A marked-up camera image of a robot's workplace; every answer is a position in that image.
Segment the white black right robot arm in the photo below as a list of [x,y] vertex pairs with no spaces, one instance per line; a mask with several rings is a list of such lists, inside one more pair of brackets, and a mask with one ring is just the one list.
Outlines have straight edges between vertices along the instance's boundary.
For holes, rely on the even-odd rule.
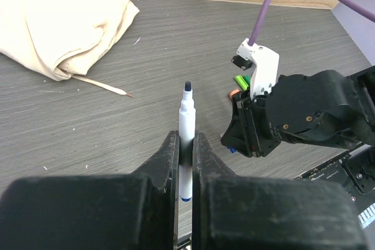
[[281,142],[351,149],[374,145],[374,67],[343,76],[281,75],[270,91],[240,91],[223,146],[246,157],[265,157]]

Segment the white marker dark green end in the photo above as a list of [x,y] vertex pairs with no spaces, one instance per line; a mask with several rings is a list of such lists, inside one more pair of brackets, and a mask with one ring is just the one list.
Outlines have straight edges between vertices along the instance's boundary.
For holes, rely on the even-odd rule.
[[250,85],[250,77],[249,76],[243,76],[244,81]]

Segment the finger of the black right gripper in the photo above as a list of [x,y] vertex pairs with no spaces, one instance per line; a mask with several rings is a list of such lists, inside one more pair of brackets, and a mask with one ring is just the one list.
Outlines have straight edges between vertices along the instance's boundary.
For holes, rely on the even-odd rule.
[[243,156],[252,156],[251,130],[247,121],[245,110],[232,106],[231,121],[220,141],[221,144]]

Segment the grey highlighter orange tip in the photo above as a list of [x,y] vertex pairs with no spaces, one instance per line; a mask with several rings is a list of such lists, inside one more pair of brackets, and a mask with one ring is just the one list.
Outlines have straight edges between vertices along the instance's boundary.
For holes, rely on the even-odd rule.
[[239,92],[240,92],[239,89],[235,89],[235,90],[231,91],[231,92],[229,93],[229,99],[232,100],[233,96],[236,95],[236,94],[239,93]]

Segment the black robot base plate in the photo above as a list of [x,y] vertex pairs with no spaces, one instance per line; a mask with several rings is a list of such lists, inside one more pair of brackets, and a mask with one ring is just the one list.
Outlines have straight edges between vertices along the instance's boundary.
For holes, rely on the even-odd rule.
[[271,177],[325,180],[339,183],[349,193],[359,212],[362,227],[374,237],[374,149],[360,145],[338,151],[306,145],[282,145],[267,157],[247,158],[231,150],[221,159],[207,139],[197,142],[202,177]]

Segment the small blue pen cap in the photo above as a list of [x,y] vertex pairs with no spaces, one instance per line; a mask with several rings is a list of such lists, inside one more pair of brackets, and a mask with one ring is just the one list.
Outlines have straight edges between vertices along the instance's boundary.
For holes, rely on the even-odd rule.
[[236,153],[236,150],[235,150],[234,148],[228,147],[228,150],[229,150],[231,153]]

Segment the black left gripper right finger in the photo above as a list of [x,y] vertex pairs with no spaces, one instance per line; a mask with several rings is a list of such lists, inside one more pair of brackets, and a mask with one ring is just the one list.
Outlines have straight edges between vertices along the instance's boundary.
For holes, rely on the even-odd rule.
[[369,236],[339,183],[202,177],[193,141],[193,249],[368,249]]

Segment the white marker lime end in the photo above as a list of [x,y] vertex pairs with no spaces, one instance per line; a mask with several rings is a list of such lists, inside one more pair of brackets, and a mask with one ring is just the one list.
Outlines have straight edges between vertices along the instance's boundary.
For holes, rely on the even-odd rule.
[[243,91],[245,91],[245,90],[247,90],[249,88],[249,85],[248,85],[248,83],[246,82],[246,80],[244,79],[243,76],[235,76],[234,80],[236,81],[236,83],[238,84],[238,86]]

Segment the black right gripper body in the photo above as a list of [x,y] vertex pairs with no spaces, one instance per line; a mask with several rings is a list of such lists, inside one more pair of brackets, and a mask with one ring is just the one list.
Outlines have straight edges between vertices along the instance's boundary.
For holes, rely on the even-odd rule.
[[280,143],[295,143],[296,76],[281,75],[271,92],[250,97],[250,90],[234,95],[234,106],[243,108],[251,130],[252,156],[265,157]]

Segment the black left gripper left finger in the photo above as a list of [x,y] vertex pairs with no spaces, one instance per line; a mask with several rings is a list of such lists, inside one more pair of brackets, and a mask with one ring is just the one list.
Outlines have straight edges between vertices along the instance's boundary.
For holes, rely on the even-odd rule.
[[129,174],[23,177],[1,197],[2,249],[176,249],[176,131]]

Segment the white marker blue end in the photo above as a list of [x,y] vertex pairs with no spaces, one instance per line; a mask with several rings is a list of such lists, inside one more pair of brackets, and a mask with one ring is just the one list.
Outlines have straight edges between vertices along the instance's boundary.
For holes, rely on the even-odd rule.
[[193,140],[195,138],[196,109],[190,81],[185,82],[179,109],[179,197],[189,201],[193,197]]

